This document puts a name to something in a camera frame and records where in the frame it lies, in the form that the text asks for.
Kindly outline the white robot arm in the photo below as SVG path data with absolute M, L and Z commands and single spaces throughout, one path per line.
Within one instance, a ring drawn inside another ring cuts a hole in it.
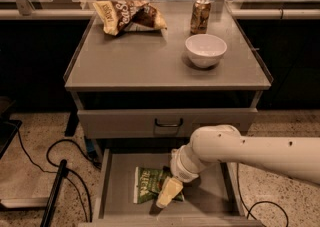
M 320 184 L 320 138 L 249 137 L 231 125 L 196 129 L 187 144 L 171 152 L 170 171 L 158 195 L 163 209 L 211 165 L 242 163 L 273 173 Z

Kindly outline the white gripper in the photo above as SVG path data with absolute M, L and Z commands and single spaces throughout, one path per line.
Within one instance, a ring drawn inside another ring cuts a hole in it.
M 182 191 L 183 183 L 190 183 L 209 167 L 202 161 L 189 145 L 171 151 L 170 171 L 174 177 L 167 177 L 158 195 L 156 206 L 160 209 L 167 207 Z

